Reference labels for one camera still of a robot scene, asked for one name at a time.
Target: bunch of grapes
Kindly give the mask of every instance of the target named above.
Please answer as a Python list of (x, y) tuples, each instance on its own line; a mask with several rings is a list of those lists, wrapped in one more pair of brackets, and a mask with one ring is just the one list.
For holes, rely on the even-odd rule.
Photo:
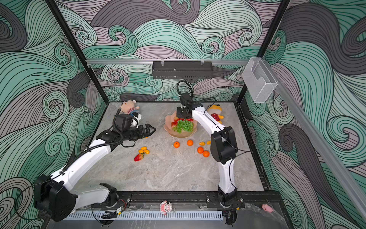
[(182, 129), (187, 132), (193, 131), (193, 122), (190, 122), (188, 120), (178, 120), (177, 126), (173, 128), (174, 131), (177, 131), (178, 133), (182, 132)]

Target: gray floor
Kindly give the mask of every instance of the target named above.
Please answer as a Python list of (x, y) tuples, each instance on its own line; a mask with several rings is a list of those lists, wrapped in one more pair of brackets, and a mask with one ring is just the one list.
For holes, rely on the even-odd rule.
[[(249, 150), (242, 126), (233, 103), (219, 103), (223, 109), (225, 126), (235, 130), (238, 148)], [(104, 114), (97, 134), (109, 128), (120, 103), (111, 103)], [(210, 135), (198, 124), (197, 132), (189, 138), (171, 137), (163, 128), (165, 116), (172, 114), (180, 103), (138, 103), (142, 114), (140, 124), (149, 123), (156, 132), (140, 139), (133, 148), (118, 146), (98, 161), (76, 184), (75, 188), (108, 183), (119, 191), (217, 191), (219, 171), (210, 155), (197, 152), (198, 143), (210, 140)], [(187, 146), (192, 139), (193, 146)], [(173, 143), (180, 142), (175, 149)], [(146, 146), (150, 154), (135, 162), (138, 150)], [(263, 191), (252, 155), (243, 154), (235, 159), (235, 184), (239, 191)]]

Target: patterned wall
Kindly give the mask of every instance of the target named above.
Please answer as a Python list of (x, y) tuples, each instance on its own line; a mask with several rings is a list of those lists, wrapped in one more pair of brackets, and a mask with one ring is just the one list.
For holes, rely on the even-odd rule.
[[(280, 0), (57, 0), (57, 4), (87, 58), (248, 59), (257, 55)], [(153, 79), (151, 65), (94, 68), (111, 101), (179, 100), (177, 80)], [(218, 65), (215, 79), (190, 81), (195, 98), (236, 100), (244, 83), (243, 69)]]
[[(366, 191), (366, 1), (290, 6), (266, 52), (294, 100)], [(245, 95), (245, 116), (273, 189), (296, 228), (366, 228), (276, 91)]]
[(0, 1), (0, 228), (40, 228), (33, 188), (92, 138), (105, 110), (44, 0)]

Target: strawberry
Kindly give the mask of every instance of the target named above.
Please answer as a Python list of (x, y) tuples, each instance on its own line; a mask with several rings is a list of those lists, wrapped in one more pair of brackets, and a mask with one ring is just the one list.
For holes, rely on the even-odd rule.
[(142, 160), (142, 159), (143, 159), (143, 154), (142, 154), (142, 153), (139, 153), (139, 154), (135, 157), (134, 161), (138, 162), (139, 160)]

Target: black pole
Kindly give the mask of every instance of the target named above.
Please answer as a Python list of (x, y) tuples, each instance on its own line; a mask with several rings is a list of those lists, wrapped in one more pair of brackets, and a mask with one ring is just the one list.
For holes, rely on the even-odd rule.
[[(281, 1), (280, 5), (277, 9), (277, 12), (276, 12), (275, 16), (272, 19), (271, 25), (269, 26), (269, 30), (266, 34), (266, 37), (264, 38), (262, 46), (258, 51), (257, 57), (261, 57), (261, 58), (264, 57), (264, 54), (266, 53), (267, 48), (268, 48), (270, 42), (272, 41), (272, 38), (274, 37), (278, 26), (280, 25), (282, 17), (285, 14), (285, 11), (286, 11), (287, 6), (288, 6), (289, 3), (290, 3), (290, 0), (282, 0)], [(248, 89), (247, 86), (244, 85), (242, 90), (240, 91), (239, 96), (238, 96), (238, 100), (237, 100), (238, 103), (242, 102), (242, 100), (244, 98), (244, 95), (247, 92), (247, 89)]]
[(65, 18), (62, 16), (60, 9), (57, 7), (55, 0), (45, 0), (45, 1), (48, 5), (49, 9), (51, 10), (53, 16), (55, 17), (56, 21), (60, 25), (62, 31), (64, 32), (66, 38), (70, 42), (71, 47), (74, 49), (76, 56), (79, 58), (79, 60), (83, 64), (86, 73), (89, 75), (90, 79), (94, 83), (99, 94), (102, 96), (105, 104), (108, 105), (109, 100), (108, 100), (107, 95), (105, 94), (102, 86), (100, 85), (98, 78), (95, 75), (94, 71), (90, 67), (88, 67), (88, 65), (86, 64), (85, 55), (84, 55), (83, 51), (81, 50), (81, 48), (79, 47), (78, 43), (76, 42), (75, 37), (72, 35), (72, 32), (71, 32), (69, 26), (67, 25)]

